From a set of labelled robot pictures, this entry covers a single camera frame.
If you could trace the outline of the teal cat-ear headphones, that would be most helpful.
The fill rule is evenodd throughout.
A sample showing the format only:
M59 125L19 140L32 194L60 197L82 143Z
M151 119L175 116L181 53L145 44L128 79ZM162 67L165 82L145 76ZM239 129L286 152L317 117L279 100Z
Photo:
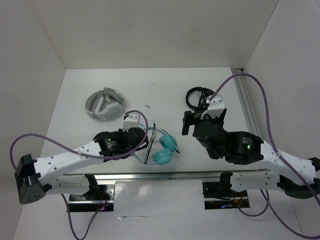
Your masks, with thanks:
M153 124L153 126L149 126L148 130L152 130L151 143L147 146L147 153L144 159L141 159L135 152L132 153L130 156L135 158L140 163L149 166L163 166L170 163L174 152L178 154L180 153L177 140L172 135L170 135L165 129L156 128L155 123ZM158 133L162 134L162 136L159 138L159 143L162 149L153 153L152 160L149 160L152 144Z

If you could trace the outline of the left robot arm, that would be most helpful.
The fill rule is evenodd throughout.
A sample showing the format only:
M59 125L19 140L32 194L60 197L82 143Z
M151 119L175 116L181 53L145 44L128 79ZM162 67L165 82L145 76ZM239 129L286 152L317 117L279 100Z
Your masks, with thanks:
M70 175L78 169L126 159L147 146L145 130L132 127L114 132L100 132L93 140L77 149L65 147L65 153L44 158L30 154L20 158L15 168L15 181L22 205L39 201L46 195L74 194L92 200L101 191L93 174Z

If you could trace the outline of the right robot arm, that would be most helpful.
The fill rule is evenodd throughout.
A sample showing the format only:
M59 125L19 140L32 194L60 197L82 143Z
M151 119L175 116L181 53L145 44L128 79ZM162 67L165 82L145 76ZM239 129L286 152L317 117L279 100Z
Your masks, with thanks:
M202 117L201 112L186 111L182 119L182 135L188 135L193 126L193 137L211 159L263 169L256 173L223 172L218 184L220 194L230 196L234 191L273 189L296 199L319 195L318 158L303 159L275 150L268 142L246 131L227 132L223 128L226 112L223 110L219 117Z

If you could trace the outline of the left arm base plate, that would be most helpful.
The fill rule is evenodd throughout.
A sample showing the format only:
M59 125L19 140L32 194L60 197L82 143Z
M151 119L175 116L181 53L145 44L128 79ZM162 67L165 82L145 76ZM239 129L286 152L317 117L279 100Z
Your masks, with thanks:
M84 196L70 194L68 207L71 213L113 212L115 198L115 181L103 181L98 183L99 192L90 199Z

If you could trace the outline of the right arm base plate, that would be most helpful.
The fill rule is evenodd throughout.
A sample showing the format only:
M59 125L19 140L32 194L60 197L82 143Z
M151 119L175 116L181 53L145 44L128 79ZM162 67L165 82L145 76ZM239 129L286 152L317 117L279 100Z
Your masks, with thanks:
M204 208L206 210L250 208L247 191L221 190L218 182L203 182Z

